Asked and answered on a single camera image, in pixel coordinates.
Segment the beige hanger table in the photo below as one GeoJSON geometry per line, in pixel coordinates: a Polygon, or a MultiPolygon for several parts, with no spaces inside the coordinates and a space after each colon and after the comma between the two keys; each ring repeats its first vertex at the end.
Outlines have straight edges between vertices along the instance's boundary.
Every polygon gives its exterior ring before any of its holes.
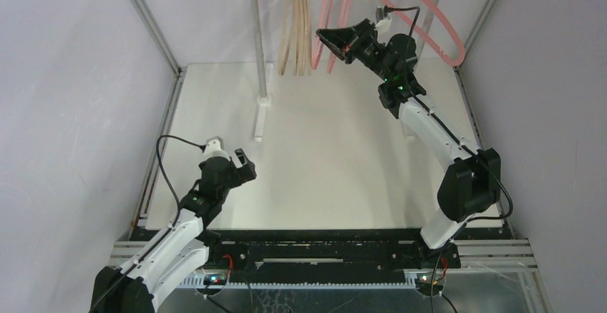
{"type": "Polygon", "coordinates": [[[300,75],[306,74],[308,63],[309,63],[309,41],[308,41],[308,30],[309,30],[309,7],[308,0],[301,0],[301,68],[300,75]]]}

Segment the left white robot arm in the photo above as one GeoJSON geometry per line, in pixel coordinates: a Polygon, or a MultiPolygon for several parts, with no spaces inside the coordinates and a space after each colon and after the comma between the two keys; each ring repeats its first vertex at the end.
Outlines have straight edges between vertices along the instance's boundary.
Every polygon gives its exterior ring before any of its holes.
{"type": "Polygon", "coordinates": [[[256,166],[241,148],[235,150],[236,165],[218,139],[203,146],[203,156],[200,178],[180,200],[174,219],[134,256],[96,275],[91,312],[156,312],[188,275],[222,262],[223,247],[199,236],[222,211],[229,192],[256,179],[256,166]]]}

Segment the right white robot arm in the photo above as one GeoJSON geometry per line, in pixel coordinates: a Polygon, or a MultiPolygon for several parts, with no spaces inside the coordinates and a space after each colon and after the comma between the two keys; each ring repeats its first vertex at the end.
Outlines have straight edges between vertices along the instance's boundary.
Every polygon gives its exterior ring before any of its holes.
{"type": "Polygon", "coordinates": [[[420,266],[434,266],[441,248],[468,222],[485,219],[483,213],[500,200],[499,154],[457,133],[434,106],[414,76],[417,54],[410,35],[395,34],[381,43],[375,24],[365,19],[352,27],[317,29],[316,36],[342,62],[359,61],[382,79],[382,106],[421,139],[444,169],[437,212],[413,249],[420,266]]]}

